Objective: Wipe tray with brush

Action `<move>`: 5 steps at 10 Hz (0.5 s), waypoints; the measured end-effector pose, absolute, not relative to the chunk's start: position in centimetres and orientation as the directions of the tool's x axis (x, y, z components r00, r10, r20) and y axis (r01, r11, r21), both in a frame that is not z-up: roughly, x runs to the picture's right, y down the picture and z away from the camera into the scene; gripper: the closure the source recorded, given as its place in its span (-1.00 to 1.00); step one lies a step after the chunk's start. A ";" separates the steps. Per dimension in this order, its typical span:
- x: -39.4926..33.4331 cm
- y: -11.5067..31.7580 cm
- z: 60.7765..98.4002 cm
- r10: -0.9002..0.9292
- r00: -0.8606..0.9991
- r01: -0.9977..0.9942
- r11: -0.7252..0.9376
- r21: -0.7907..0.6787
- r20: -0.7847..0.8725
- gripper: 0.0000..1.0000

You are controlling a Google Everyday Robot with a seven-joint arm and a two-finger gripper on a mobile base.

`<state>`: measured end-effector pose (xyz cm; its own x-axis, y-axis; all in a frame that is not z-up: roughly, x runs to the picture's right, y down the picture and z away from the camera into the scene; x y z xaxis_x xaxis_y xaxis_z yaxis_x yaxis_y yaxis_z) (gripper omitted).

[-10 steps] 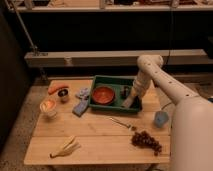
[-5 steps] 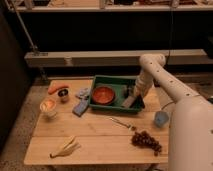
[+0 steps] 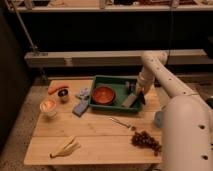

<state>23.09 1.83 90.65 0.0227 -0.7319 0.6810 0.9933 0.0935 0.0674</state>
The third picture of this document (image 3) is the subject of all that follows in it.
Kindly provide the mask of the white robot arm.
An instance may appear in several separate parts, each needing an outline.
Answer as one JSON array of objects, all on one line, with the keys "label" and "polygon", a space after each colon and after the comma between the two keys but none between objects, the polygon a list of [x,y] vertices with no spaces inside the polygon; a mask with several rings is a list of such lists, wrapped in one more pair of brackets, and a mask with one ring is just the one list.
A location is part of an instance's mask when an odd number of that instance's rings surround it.
[{"label": "white robot arm", "polygon": [[140,59],[136,92],[147,94],[157,79],[170,97],[162,109],[163,171],[213,171],[213,110],[165,67],[165,51],[144,51]]}]

